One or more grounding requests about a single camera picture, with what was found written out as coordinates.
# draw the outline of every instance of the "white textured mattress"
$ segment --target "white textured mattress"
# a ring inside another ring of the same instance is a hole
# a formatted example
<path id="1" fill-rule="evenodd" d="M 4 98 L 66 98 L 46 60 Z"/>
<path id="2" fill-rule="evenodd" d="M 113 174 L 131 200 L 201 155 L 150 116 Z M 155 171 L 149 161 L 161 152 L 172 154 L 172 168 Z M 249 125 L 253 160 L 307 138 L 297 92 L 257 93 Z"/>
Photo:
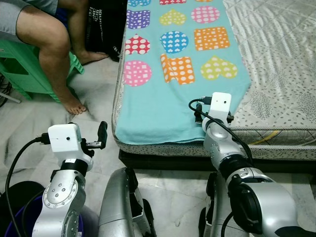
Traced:
<path id="1" fill-rule="evenodd" d="M 254 158 L 316 160 L 316 1 L 224 4 L 252 80 L 232 130 L 250 144 Z M 124 91 L 123 65 L 124 53 L 112 115 L 114 137 Z M 117 139 L 117 144 L 134 154 L 209 156 L 201 142 L 129 145 Z"/>

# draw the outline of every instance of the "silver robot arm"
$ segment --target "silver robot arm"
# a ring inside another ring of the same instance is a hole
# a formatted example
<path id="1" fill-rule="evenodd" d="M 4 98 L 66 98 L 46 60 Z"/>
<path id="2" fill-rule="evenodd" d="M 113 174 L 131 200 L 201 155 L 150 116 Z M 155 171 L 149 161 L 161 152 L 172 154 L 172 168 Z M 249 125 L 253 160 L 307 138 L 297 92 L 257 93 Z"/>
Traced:
<path id="1" fill-rule="evenodd" d="M 98 141 L 86 143 L 76 124 L 54 125 L 48 129 L 49 143 L 58 158 L 42 196 L 42 211 L 33 228 L 33 237 L 77 237 L 79 214 L 85 203 L 85 175 L 92 168 L 94 151 L 103 149 L 107 124 L 101 122 Z"/>
<path id="2" fill-rule="evenodd" d="M 227 126 L 231 95 L 215 92 L 209 115 Z M 315 236 L 299 227 L 290 193 L 244 158 L 239 145 L 221 126 L 205 118 L 204 147 L 213 166 L 226 181 L 235 222 L 246 232 L 262 237 Z"/>

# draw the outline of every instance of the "person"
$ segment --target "person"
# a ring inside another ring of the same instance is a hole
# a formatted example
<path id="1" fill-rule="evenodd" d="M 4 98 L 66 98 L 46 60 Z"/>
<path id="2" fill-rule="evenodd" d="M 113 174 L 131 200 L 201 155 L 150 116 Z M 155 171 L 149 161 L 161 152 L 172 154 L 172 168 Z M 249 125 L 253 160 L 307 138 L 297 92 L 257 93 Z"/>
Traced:
<path id="1" fill-rule="evenodd" d="M 88 5 L 88 0 L 0 0 L 0 39 L 38 47 L 39 63 L 53 91 L 66 110 L 76 115 L 86 107 L 66 86 L 71 43 L 81 64 L 107 57 L 85 49 Z M 53 17 L 58 7 L 67 9 L 68 31 Z"/>

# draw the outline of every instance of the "black bag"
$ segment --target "black bag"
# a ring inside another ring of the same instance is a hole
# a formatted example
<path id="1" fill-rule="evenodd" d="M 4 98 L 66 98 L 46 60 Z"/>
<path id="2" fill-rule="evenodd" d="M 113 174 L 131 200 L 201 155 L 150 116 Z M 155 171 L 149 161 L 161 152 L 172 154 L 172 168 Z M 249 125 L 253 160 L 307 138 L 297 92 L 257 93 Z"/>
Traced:
<path id="1" fill-rule="evenodd" d="M 90 0 L 85 46 L 118 62 L 126 23 L 127 0 Z"/>

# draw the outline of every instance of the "yellow heart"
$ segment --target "yellow heart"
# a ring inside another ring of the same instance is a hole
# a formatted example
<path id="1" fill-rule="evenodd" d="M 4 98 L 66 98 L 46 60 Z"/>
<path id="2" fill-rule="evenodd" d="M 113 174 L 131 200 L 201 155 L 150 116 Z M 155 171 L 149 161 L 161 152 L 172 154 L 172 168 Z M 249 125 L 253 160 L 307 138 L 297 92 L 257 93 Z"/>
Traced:
<path id="1" fill-rule="evenodd" d="M 222 75 L 225 78 L 232 79 L 237 73 L 237 67 L 229 61 L 225 61 L 217 56 L 213 56 L 201 67 L 201 73 L 207 80 L 215 80 Z"/>
<path id="2" fill-rule="evenodd" d="M 185 23 L 186 19 L 187 17 L 185 14 L 178 12 L 175 9 L 171 9 L 159 18 L 159 22 L 164 26 L 171 25 L 172 23 L 180 26 Z"/>

